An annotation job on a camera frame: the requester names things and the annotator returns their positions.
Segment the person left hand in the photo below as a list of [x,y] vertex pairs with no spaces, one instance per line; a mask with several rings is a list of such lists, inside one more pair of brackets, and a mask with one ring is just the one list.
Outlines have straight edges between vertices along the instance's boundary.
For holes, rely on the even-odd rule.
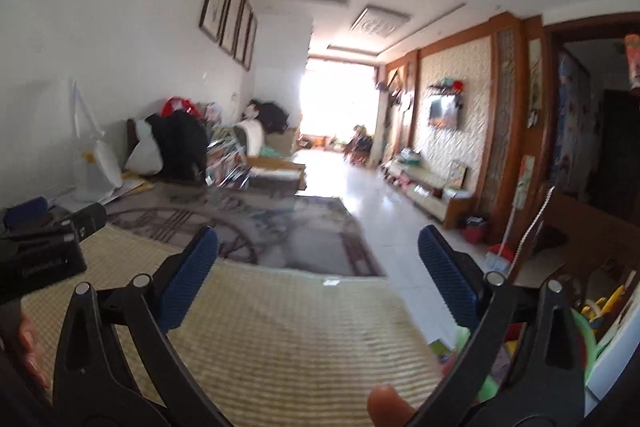
[[35,324],[24,312],[21,313],[21,321],[17,326],[15,338],[18,355],[27,373],[40,388],[48,390],[50,379],[41,367],[43,349],[39,343],[38,332]]

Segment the person right hand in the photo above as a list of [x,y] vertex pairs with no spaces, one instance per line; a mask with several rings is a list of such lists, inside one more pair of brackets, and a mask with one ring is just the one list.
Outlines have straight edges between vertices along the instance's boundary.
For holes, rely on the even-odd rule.
[[368,396],[367,411],[374,427],[404,427],[416,410],[393,387],[376,386]]

